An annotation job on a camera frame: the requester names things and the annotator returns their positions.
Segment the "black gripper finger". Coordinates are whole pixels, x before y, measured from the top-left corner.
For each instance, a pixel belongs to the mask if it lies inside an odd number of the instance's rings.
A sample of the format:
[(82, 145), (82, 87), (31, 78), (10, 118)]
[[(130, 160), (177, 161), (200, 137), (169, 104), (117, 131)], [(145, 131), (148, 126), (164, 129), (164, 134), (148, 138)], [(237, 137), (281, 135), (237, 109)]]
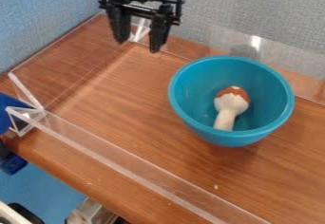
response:
[(166, 13), (157, 13), (152, 20), (150, 30), (150, 52), (157, 53), (161, 51), (166, 43), (170, 27), (173, 21)]
[(118, 43), (124, 43), (132, 34), (132, 13), (122, 6), (109, 5), (108, 14), (114, 39)]

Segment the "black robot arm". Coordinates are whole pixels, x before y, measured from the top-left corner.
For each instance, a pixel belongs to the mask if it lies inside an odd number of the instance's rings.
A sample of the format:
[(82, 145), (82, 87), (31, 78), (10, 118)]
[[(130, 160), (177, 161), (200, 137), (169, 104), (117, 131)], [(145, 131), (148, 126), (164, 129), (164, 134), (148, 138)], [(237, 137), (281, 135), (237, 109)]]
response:
[(100, 8), (109, 15), (113, 36), (118, 43), (130, 39), (133, 17), (149, 19), (150, 52), (161, 51), (172, 26), (182, 23), (182, 7), (186, 0), (100, 0)]

